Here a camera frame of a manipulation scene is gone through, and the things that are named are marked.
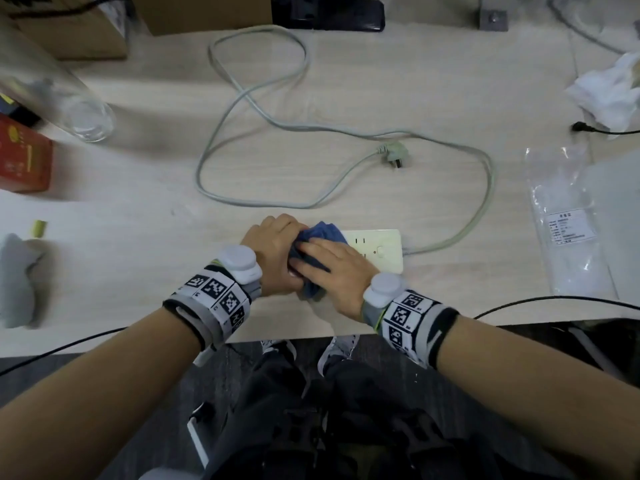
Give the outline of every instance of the crumpled paper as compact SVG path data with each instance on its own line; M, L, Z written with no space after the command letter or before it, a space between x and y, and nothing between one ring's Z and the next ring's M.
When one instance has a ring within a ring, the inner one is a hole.
M592 70L566 88L566 93L610 131L629 128L640 99L640 52L625 54L612 68Z

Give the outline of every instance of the red box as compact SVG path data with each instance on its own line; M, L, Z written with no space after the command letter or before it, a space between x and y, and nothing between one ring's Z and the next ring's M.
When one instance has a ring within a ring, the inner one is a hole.
M51 182L53 142L0 114L0 189L43 192Z

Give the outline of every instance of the left hand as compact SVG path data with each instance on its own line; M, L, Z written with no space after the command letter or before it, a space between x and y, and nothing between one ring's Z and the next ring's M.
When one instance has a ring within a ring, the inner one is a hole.
M262 269L262 296L302 290L302 278L289 273L287 261L293 241L307 227L288 214L268 216L262 224L252 226L240 242L254 250Z

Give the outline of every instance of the electrical plug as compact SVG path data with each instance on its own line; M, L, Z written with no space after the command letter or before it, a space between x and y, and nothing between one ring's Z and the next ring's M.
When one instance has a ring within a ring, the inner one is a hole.
M399 141L385 143L380 146L379 151L385 156L387 161L396 168L402 168L403 161L409 158L409 150Z

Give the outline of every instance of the blue cloth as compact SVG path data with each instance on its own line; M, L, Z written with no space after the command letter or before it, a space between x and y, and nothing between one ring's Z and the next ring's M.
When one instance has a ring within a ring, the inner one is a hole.
M304 231L300 232L300 234L298 234L298 237L293 243L294 245L291 247L291 250L289 251L289 257L302 259L303 261L308 262L311 266L319 267L320 269L329 271L325 266L320 264L317 259L312 258L311 256L307 256L306 254L303 254L296 249L295 244L297 242L308 242L309 239L311 239L312 237L320 237L322 239L327 239L329 241L335 241L335 242L344 242L345 244L347 243L347 240L344 238L344 236L342 235L338 227L336 227L333 224L325 224L322 221L318 222L318 224L316 224L315 226L310 227L309 229L305 229ZM318 293L318 291L322 290L320 286L316 285L315 283L312 283L308 279L304 278L304 281L305 281L305 286L304 288L302 288L302 295L304 295L305 298L313 298L316 295L316 293Z

